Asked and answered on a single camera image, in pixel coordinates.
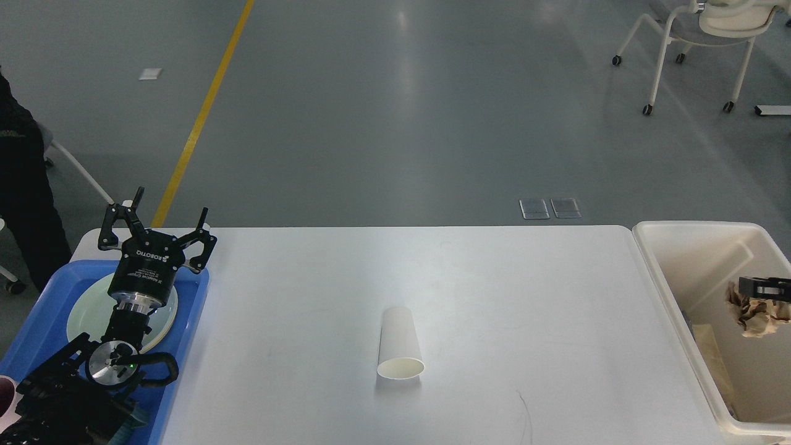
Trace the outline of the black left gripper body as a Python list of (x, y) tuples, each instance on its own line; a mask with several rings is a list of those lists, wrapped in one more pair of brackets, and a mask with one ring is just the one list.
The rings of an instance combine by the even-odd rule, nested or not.
[(122, 257), (108, 286), (108, 295), (119, 303), (146, 308), (167, 305), (176, 271), (185, 260), (177, 237), (158, 231), (143, 231), (121, 245)]

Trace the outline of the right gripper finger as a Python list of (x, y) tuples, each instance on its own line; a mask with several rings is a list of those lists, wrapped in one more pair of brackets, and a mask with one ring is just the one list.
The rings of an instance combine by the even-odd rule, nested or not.
[(790, 279), (741, 276), (739, 278), (739, 293), (750, 299), (790, 302)]

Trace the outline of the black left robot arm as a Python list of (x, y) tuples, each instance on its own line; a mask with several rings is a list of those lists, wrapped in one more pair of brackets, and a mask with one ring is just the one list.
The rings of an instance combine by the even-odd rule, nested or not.
[(203, 208), (194, 230), (175, 236), (147, 228), (137, 215), (144, 189), (127, 205), (110, 203), (97, 239), (121, 252), (108, 296), (115, 302), (99, 340), (82, 332), (18, 383), (18, 419), (3, 444), (109, 444), (138, 424), (136, 389), (174, 383), (178, 361), (169, 352), (142, 352), (150, 319), (169, 304), (176, 275), (198, 275), (217, 239)]

